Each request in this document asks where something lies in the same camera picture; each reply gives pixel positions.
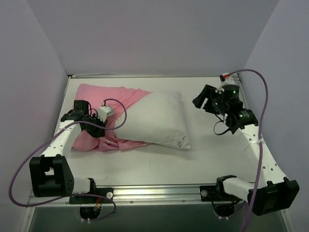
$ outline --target bolt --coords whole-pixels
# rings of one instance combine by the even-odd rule
[[[111,198],[113,197],[112,192],[108,192],[108,193],[106,193],[106,197],[107,197],[108,199],[111,199]]]
[[[201,196],[202,197],[207,197],[207,191],[206,190],[202,190],[201,191]]]

